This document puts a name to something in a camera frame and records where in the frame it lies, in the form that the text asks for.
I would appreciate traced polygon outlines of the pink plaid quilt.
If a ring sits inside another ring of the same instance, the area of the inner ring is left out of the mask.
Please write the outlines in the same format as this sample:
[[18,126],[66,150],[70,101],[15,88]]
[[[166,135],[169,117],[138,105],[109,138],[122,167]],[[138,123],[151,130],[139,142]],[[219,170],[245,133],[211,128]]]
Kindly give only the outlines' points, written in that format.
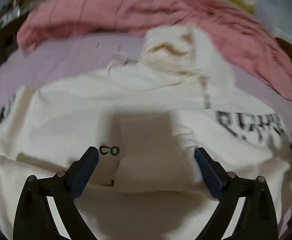
[[292,100],[292,61],[266,28],[223,0],[50,0],[33,10],[17,33],[28,51],[47,39],[97,30],[145,34],[161,25],[193,23],[231,63]]

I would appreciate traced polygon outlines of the pink bed sheet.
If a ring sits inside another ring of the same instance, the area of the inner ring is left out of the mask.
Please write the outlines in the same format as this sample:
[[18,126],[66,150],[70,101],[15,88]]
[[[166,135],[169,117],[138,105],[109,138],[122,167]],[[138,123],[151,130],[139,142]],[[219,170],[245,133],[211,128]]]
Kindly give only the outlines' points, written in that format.
[[[64,40],[50,40],[33,51],[17,50],[0,67],[0,106],[4,100],[11,98],[15,88],[26,86],[38,89],[60,79],[102,69],[112,61],[111,56],[89,56],[84,59],[75,46],[75,41],[81,38],[89,39],[93,43],[100,42],[106,47],[117,42],[119,50],[123,53],[136,56],[141,54],[146,41],[146,37],[142,40],[119,34],[93,34]],[[283,119],[282,121],[286,123],[290,148],[288,122]],[[256,178],[243,178],[233,171],[226,170],[203,147],[195,149],[194,158],[209,195],[217,200],[217,206],[204,228],[193,239],[230,239],[232,237],[277,239],[278,229],[286,213],[281,220],[277,220],[274,202],[265,177],[259,175]],[[76,207],[79,198],[74,200]],[[47,199],[58,231],[68,239],[69,235],[57,213],[53,198]]]

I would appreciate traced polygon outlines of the white zip hoodie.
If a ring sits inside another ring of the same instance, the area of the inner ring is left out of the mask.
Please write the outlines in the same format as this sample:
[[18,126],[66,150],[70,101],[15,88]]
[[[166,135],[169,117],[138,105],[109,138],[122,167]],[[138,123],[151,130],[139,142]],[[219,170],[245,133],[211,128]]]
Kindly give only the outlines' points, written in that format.
[[238,89],[229,63],[193,25],[147,32],[140,55],[89,39],[79,55],[111,56],[102,69],[0,107],[0,224],[12,239],[26,178],[50,177],[94,146],[99,162],[77,207],[102,239],[193,239],[217,200],[194,158],[203,147],[243,178],[265,177],[277,220],[292,203],[286,123]]

